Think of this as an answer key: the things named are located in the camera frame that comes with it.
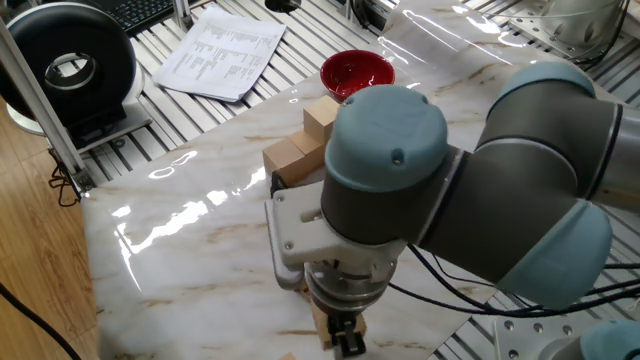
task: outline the metal grating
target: metal grating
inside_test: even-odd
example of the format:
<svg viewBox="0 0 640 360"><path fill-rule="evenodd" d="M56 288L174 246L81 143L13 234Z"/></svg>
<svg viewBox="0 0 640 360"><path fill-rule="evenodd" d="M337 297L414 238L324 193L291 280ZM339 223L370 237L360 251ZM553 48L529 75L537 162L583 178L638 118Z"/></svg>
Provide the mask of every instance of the metal grating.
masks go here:
<svg viewBox="0 0 640 360"><path fill-rule="evenodd" d="M218 5L231 14L287 25L264 73L253 89L236 103L158 88L151 81L151 75L179 45L184 32L173 19L168 19L132 38L144 73L140 102L153 123L84 154L98 185L132 171L299 83L318 72L329 56L363 48L377 38L374 32L342 17L337 12L339 4L326 0L305 0L302 9L291 16L266 10L262 1L220 0ZM193 9L195 21L206 6Z"/></svg>
<svg viewBox="0 0 640 360"><path fill-rule="evenodd" d="M482 11L509 15L517 11L519 0L467 0L467 6ZM376 1L390 11L396 1ZM175 49L184 33L173 20L167 20L142 32L132 44L144 72L145 83L141 102L154 122L132 134L114 140L86 155L86 164L97 183L104 183L149 162L171 149L211 130L217 125L250 109L291 85L313 75L329 56L343 50L362 48L376 41L377 29L363 30L343 18L341 6L332 0L304 0L301 11L291 16L271 13L262 2L254 0L219 0L226 11L259 20L287 25L283 40L271 63L254 88L237 103L221 103L200 96L184 94L156 87L150 78ZM204 7L195 8L196 17ZM508 18L492 16L505 30ZM531 46L548 51L529 42ZM607 58L591 69L589 75L606 90L633 106L640 105L640 41L622 34ZM614 242L610 262L640 262L640 218L616 209L605 209L614 228ZM640 271L605 271L596 286L640 278ZM625 299L571 316L598 319L631 318ZM521 304L502 293L488 303L499 309L519 309ZM474 315L449 338L429 360L496 359L491 316Z"/></svg>

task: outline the marble table surface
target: marble table surface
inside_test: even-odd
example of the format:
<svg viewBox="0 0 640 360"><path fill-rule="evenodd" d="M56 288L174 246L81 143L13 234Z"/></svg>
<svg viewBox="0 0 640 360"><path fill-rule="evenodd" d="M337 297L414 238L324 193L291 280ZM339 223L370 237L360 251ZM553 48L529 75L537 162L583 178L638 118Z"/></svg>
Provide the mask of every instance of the marble table surface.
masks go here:
<svg viewBox="0 0 640 360"><path fill-rule="evenodd" d="M472 150L506 80L535 61L560 61L524 41L455 0L403 0L369 50L392 63L396 84L442 109L451 144ZM309 305L275 281L261 155L300 129L302 109L325 94L315 75L85 195L101 358L332 358ZM462 305L409 252L393 281ZM481 301L493 293L454 284ZM426 359L468 316L389 289L365 319L364 358Z"/></svg>

